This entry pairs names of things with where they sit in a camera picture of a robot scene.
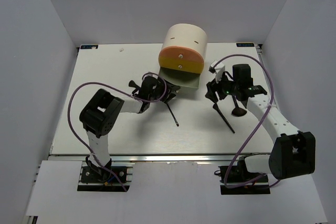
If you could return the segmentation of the yellow organizer drawer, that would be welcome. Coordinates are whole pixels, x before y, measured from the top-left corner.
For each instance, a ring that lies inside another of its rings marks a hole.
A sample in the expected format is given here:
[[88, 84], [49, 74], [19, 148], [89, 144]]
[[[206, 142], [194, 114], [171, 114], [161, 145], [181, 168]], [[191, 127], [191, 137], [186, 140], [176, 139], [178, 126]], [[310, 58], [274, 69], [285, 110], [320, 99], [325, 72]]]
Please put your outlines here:
[[188, 61], [182, 58], [159, 58], [159, 65], [162, 68], [201, 74], [204, 69], [204, 62]]

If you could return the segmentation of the slim black makeup brush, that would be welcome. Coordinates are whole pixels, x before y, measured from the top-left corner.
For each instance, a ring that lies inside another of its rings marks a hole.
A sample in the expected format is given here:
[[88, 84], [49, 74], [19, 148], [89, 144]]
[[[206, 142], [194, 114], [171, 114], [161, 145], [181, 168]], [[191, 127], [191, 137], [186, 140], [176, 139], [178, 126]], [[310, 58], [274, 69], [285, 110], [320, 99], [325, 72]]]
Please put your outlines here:
[[225, 116], [221, 112], [220, 108], [218, 107], [218, 104], [214, 103], [213, 106], [212, 106], [212, 108], [219, 114], [219, 116], [223, 119], [223, 121], [225, 122], [225, 124], [232, 131], [232, 133], [235, 134], [235, 130], [233, 129], [233, 127], [230, 125], [229, 121], [225, 118]]

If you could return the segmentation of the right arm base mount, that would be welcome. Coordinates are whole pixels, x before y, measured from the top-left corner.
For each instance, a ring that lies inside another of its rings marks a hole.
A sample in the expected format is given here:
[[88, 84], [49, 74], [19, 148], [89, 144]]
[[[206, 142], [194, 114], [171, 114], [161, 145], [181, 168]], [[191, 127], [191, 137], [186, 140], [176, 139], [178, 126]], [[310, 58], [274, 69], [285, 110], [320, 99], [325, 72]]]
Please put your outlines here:
[[[229, 189], [224, 185], [225, 173], [228, 169], [228, 166], [219, 166], [214, 175], [219, 178], [220, 182], [220, 193], [221, 195], [269, 195], [270, 189], [268, 177], [264, 176], [258, 179], [255, 182], [244, 185], [243, 187], [237, 187]], [[253, 179], [258, 176], [258, 173], [248, 173], [243, 172], [238, 166], [233, 166], [229, 172], [227, 184], [236, 185], [239, 183], [245, 183], [250, 179]]]

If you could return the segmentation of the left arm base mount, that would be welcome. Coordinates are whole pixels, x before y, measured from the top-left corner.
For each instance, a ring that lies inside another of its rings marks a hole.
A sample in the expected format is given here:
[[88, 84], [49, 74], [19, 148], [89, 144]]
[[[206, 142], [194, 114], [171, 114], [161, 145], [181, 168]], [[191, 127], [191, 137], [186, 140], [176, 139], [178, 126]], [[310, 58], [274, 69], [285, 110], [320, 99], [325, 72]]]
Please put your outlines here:
[[89, 157], [86, 157], [80, 170], [77, 191], [127, 192], [132, 181], [133, 167], [114, 165], [110, 161], [107, 163], [107, 168], [113, 171], [113, 173], [92, 164]]

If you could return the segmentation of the cream cylindrical makeup organizer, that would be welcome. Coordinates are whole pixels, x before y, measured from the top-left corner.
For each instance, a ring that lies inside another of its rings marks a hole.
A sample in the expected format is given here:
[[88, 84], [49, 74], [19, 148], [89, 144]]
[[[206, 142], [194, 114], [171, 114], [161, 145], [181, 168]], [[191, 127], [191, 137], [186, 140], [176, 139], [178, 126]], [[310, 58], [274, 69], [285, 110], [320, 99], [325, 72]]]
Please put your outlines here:
[[192, 24], [175, 24], [168, 29], [162, 49], [168, 47], [192, 49], [205, 59], [207, 34]]

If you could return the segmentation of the orange organizer drawer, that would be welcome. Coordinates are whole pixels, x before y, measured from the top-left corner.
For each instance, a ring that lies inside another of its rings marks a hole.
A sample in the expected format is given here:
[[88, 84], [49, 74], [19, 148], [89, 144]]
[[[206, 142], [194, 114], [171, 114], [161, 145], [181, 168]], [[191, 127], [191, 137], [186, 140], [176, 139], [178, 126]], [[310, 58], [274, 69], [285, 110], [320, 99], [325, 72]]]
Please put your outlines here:
[[190, 62], [203, 63], [203, 56], [192, 48], [169, 46], [163, 48], [159, 53], [159, 62], [163, 59], [182, 59]]

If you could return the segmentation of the black fan makeup brush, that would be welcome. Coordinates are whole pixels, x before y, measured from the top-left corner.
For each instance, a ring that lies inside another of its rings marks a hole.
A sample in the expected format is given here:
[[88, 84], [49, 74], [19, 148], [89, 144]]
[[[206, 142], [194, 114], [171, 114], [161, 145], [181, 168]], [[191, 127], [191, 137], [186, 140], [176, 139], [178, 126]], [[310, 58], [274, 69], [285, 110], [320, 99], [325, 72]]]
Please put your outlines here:
[[246, 115], [247, 111], [245, 109], [239, 107], [237, 99], [234, 96], [232, 96], [232, 100], [233, 100], [233, 103], [234, 103], [235, 107], [233, 108], [231, 114], [235, 117], [242, 117], [242, 116]]

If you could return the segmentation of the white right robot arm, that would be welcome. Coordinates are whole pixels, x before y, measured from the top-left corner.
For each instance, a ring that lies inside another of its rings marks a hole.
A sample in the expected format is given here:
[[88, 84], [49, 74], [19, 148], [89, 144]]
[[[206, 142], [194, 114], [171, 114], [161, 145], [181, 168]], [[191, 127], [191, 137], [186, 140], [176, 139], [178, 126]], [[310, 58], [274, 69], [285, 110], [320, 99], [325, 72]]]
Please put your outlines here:
[[241, 157], [237, 175], [247, 182], [257, 173], [272, 174], [287, 179], [312, 174], [315, 171], [316, 139], [311, 132], [302, 132], [291, 124], [276, 108], [261, 85], [254, 85], [248, 64], [233, 65], [233, 73], [226, 74], [225, 66], [214, 61], [209, 71], [215, 78], [207, 83], [206, 98], [217, 102], [232, 96], [252, 113], [269, 134], [274, 145], [270, 154]]

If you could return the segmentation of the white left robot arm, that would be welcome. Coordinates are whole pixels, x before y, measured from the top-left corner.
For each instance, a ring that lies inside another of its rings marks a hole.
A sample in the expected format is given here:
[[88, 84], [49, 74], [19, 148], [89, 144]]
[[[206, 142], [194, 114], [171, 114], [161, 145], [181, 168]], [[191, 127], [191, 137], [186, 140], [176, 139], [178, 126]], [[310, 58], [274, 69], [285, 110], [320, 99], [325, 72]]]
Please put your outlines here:
[[162, 78], [146, 76], [141, 85], [133, 80], [133, 88], [128, 97], [115, 97], [104, 89], [99, 89], [81, 111], [79, 120], [87, 132], [91, 154], [88, 165], [95, 165], [93, 176], [101, 182], [110, 178], [110, 155], [108, 151], [108, 134], [112, 130], [120, 113], [142, 114], [151, 102], [168, 103], [178, 93], [180, 86]]

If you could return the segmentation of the black powder brush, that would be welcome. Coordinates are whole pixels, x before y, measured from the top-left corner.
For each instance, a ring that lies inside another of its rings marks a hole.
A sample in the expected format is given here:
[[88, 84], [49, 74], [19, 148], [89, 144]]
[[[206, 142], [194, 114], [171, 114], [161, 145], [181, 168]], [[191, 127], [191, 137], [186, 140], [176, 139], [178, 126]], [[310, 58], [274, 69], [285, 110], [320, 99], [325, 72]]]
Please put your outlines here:
[[140, 89], [141, 87], [138, 86], [133, 80], [129, 81], [129, 84], [128, 84], [129, 87], [131, 88], [134, 88], [136, 90]]

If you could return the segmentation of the grey green organizer drawer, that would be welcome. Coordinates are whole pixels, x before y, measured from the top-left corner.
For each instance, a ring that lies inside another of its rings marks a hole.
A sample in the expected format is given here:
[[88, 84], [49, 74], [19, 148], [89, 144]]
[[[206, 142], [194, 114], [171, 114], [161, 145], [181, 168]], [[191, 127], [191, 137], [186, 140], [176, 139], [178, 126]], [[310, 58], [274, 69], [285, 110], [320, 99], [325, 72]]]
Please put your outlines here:
[[168, 68], [160, 68], [159, 76], [173, 85], [184, 89], [198, 89], [200, 74], [191, 73]]

